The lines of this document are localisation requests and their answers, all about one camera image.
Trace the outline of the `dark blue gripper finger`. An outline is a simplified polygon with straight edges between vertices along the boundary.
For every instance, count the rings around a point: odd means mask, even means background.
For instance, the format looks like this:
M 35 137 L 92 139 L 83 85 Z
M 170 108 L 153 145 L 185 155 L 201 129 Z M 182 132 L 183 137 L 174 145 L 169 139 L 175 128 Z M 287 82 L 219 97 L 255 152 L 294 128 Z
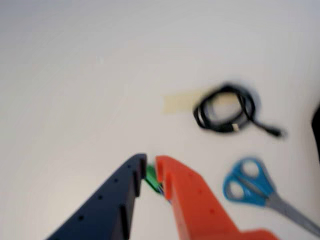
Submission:
M 131 156 L 49 239 L 128 240 L 146 167 L 145 153 Z

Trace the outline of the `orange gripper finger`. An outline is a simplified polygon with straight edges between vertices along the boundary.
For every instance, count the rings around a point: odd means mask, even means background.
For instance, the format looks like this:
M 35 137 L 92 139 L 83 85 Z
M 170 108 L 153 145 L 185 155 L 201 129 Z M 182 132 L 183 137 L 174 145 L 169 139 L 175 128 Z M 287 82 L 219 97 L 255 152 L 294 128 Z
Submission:
M 157 180 L 170 201 L 181 240 L 275 240 L 264 229 L 240 231 L 195 170 L 167 155 L 155 158 Z

